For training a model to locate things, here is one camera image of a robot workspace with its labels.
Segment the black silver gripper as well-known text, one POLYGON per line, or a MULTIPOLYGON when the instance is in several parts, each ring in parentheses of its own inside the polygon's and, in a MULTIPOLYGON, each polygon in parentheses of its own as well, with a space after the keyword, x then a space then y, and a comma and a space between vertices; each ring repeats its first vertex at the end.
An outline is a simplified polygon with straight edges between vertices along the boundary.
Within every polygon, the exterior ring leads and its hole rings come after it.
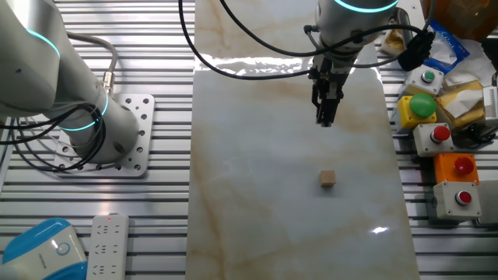
POLYGON ((312 63, 309 79, 313 81, 312 104, 316 107, 317 123, 331 127, 351 68, 334 63, 323 54, 314 56, 312 63))

